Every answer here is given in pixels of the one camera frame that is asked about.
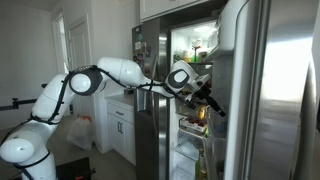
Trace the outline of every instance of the floor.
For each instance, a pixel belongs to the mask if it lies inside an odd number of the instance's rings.
[[[64,118],[48,141],[48,149],[53,152],[56,165],[89,157],[90,167],[95,168],[97,171],[92,176],[92,180],[136,180],[135,166],[116,151],[111,150],[101,154],[95,146],[91,151],[85,151],[68,143],[66,137],[73,120],[71,117]],[[6,130],[0,131],[0,140],[2,140],[6,132]],[[1,180],[7,180],[18,172],[11,164],[4,162],[0,158]]]

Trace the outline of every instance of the ceiling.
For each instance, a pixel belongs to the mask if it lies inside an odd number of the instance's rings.
[[[20,4],[31,8],[51,11],[59,0],[2,0],[8,3]]]

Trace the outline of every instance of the upper cabinet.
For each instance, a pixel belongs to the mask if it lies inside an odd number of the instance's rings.
[[[209,0],[140,0],[140,21],[168,14]]]

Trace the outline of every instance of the kitchen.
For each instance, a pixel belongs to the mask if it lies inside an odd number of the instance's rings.
[[[61,9],[64,11],[66,25],[71,25],[73,22],[77,21],[79,18],[82,18],[84,15],[88,14],[89,19],[89,35],[90,35],[90,43],[91,43],[91,62],[92,64],[96,64],[98,59],[102,56],[115,56],[125,59],[131,59],[131,29],[137,25],[139,25],[139,17],[137,9],[139,8],[138,2],[134,1],[112,1],[112,2],[102,2],[102,1],[61,1],[59,2],[56,7],[51,11],[53,15],[57,14]],[[150,12],[146,12],[146,14],[149,13],[148,17],[143,17],[142,20],[150,20],[152,16],[150,15]],[[93,119],[95,119],[97,122],[95,122],[96,127],[104,127],[107,123],[106,121],[103,121],[106,119],[107,112],[105,109],[108,108],[107,103],[105,101],[105,97],[116,95],[117,93],[122,92],[122,89],[118,87],[117,85],[112,83],[108,84],[110,89],[105,90],[103,93],[98,93],[94,95],[94,113],[93,113]],[[14,96],[19,96],[22,99],[23,98],[36,98],[38,94],[40,94],[39,91],[41,89],[37,89],[38,93],[32,92],[28,95],[26,94],[12,94],[11,96],[7,97],[4,101],[10,100]],[[2,117],[5,117],[4,119],[15,119],[18,123],[20,122],[19,119],[23,119],[24,117],[28,116],[28,113],[30,110],[25,110],[26,115],[19,118],[12,118],[10,115],[5,114]],[[97,137],[95,143],[97,146],[100,146],[100,150],[107,151],[111,149],[110,142],[105,143],[104,140],[108,139],[108,134],[105,134],[105,128],[96,129]]]

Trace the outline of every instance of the cabinet door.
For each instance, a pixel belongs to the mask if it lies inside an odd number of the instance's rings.
[[[178,0],[140,0],[140,19],[178,7]]]
[[[124,124],[125,129],[125,149],[124,153],[127,159],[134,165],[136,165],[136,147],[135,147],[135,133],[134,133],[134,125],[126,122]]]
[[[124,154],[124,122],[108,113],[111,146],[121,155]]]

